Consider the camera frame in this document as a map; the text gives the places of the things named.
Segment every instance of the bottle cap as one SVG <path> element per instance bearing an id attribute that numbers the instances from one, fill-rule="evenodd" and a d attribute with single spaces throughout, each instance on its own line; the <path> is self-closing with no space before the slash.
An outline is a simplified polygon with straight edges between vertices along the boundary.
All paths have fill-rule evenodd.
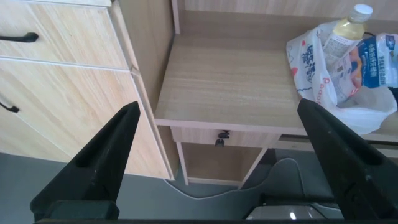
<path id="1" fill-rule="evenodd" d="M 372 7 L 365 4 L 357 4 L 349 14 L 349 18 L 355 22 L 365 22 L 372 16 L 372 13 Z"/>

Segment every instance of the wooden panel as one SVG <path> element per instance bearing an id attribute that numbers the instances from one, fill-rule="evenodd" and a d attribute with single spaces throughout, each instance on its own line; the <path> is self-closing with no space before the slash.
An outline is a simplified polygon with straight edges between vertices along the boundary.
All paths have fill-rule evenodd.
<path id="1" fill-rule="evenodd" d="M 268 134 L 264 139 L 263 148 L 260 153 L 249 150 L 242 151 L 242 182 L 239 185 L 241 189 L 244 183 L 248 180 L 253 170 L 257 167 L 258 163 L 266 153 L 269 147 L 272 147 L 280 138 L 280 134 Z"/>
<path id="2" fill-rule="evenodd" d="M 0 152 L 60 162 L 71 159 L 16 114 L 4 108 L 0 108 Z"/>
<path id="3" fill-rule="evenodd" d="M 134 82 L 136 83 L 137 92 L 142 101 L 143 108 L 148 117 L 148 122 L 155 135 L 155 140 L 164 158 L 165 165 L 168 168 L 169 175 L 171 179 L 174 179 L 178 172 L 179 158 L 177 147 L 173 142 L 172 133 L 169 127 L 156 126 L 154 114 L 150 108 L 149 100 L 147 94 L 144 92 L 144 84 L 142 82 L 142 77 L 133 73 Z"/>
<path id="4" fill-rule="evenodd" d="M 219 129 L 201 129 L 201 128 L 180 128 L 171 127 L 173 139 L 176 142 L 187 142 L 197 144 L 214 145 L 218 139 L 218 134 L 223 133 Z M 230 131 L 229 139 L 224 139 L 226 146 L 242 147 L 267 147 L 267 133 Z"/>
<path id="5" fill-rule="evenodd" d="M 128 71 L 0 60 L 0 94 L 71 157 L 122 106 L 139 101 L 141 117 L 126 173 L 170 178 Z"/>
<path id="6" fill-rule="evenodd" d="M 298 103 L 285 40 L 177 36 L 155 117 L 169 126 L 194 121 L 211 129 L 239 124 L 285 133 L 303 129 Z"/>
<path id="7" fill-rule="evenodd" d="M 255 38 L 287 42 L 317 25 L 335 19 L 308 16 L 270 16 L 227 12 L 182 11 L 181 32 L 195 37 Z M 370 20 L 368 31 L 397 33 L 397 21 Z"/>
<path id="8" fill-rule="evenodd" d="M 170 1 L 119 0 L 150 107 L 156 108 L 174 36 Z"/>
<path id="9" fill-rule="evenodd" d="M 396 0 L 185 0 L 184 7 L 194 11 L 342 18 L 361 3 L 373 7 L 373 19 L 398 20 Z"/>
<path id="10" fill-rule="evenodd" d="M 39 39 L 0 41 L 0 55 L 129 69 L 105 7 L 1 0 L 0 34 L 28 32 Z"/>
<path id="11" fill-rule="evenodd" d="M 173 19 L 174 19 L 174 29 L 176 34 L 181 34 L 180 31 L 180 23 L 184 18 L 181 17 L 181 12 L 184 10 L 184 1 L 183 0 L 172 0 L 172 8 L 173 8 Z"/>
<path id="12" fill-rule="evenodd" d="M 180 142 L 176 142 L 175 144 L 177 145 L 178 155 L 179 155 L 180 161 L 181 161 L 181 170 L 182 170 L 182 175 L 184 177 L 185 185 L 189 185 L 188 174 L 187 174 L 188 163 L 185 158 L 185 155 L 184 155 L 184 152 L 182 149 L 182 145 Z"/>
<path id="13" fill-rule="evenodd" d="M 242 178 L 242 162 L 248 156 L 259 154 L 261 149 L 250 147 L 214 147 L 203 144 L 182 143 L 187 165 L 187 176 L 191 182 L 207 184 L 237 184 Z"/>
<path id="14" fill-rule="evenodd" d="M 86 6 L 111 6 L 112 0 L 28 0 L 37 2 L 54 2 L 65 4 L 81 4 Z"/>
<path id="15" fill-rule="evenodd" d="M 371 144 L 381 153 L 383 153 L 388 158 L 398 158 L 398 146 L 393 145 L 383 145 L 383 144 Z M 302 138 L 287 138 L 281 137 L 277 141 L 273 148 L 276 149 L 291 149 L 299 151 L 313 151 L 310 140 Z"/>

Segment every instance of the bottle label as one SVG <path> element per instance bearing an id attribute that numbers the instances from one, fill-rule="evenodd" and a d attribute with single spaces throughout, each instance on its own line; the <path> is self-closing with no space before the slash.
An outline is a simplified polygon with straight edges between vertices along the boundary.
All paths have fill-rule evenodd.
<path id="1" fill-rule="evenodd" d="M 327 67 L 333 65 L 338 59 L 342 58 L 357 40 L 349 40 L 332 33 L 323 46 Z"/>

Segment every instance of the cabinet drawer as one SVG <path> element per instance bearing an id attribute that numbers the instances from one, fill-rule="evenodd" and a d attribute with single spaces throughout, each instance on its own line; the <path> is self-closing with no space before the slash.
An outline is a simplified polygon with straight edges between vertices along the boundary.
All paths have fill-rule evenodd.
<path id="1" fill-rule="evenodd" d="M 35 42 L 0 40 L 0 55 L 128 69 L 105 7 L 4 0 L 0 36 L 34 32 Z"/>
<path id="2" fill-rule="evenodd" d="M 212 144 L 214 145 L 219 138 L 218 134 L 223 130 L 217 129 L 201 129 L 201 128 L 181 128 L 171 127 L 173 139 L 175 142 L 186 142 L 196 144 Z M 224 139 L 225 146 L 242 146 L 242 147 L 267 147 L 268 139 L 274 134 L 255 133 L 245 131 L 230 131 L 229 139 Z"/>
<path id="3" fill-rule="evenodd" d="M 126 173 L 170 178 L 129 72 L 0 59 L 0 95 L 70 157 L 120 108 L 138 101 L 141 116 Z"/>
<path id="4" fill-rule="evenodd" d="M 0 107 L 0 152 L 60 162 L 69 162 L 71 159 L 17 114 L 3 107 Z"/>

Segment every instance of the wooden cabinet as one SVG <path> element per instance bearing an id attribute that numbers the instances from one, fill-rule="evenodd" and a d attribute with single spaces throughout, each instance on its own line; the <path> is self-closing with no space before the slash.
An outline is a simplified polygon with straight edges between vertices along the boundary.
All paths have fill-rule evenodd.
<path id="1" fill-rule="evenodd" d="M 68 162 L 71 157 L 16 114 L 0 108 L 0 152 Z"/>
<path id="2" fill-rule="evenodd" d="M 35 32 L 35 42 L 0 40 L 0 55 L 129 69 L 105 7 L 1 1 L 0 35 Z"/>
<path id="3" fill-rule="evenodd" d="M 39 38 L 4 39 L 29 32 Z M 170 1 L 2 0 L 0 102 L 19 111 L 0 108 L 0 152 L 67 162 L 138 101 L 126 173 L 174 179 L 177 148 L 152 113 L 173 32 Z"/>

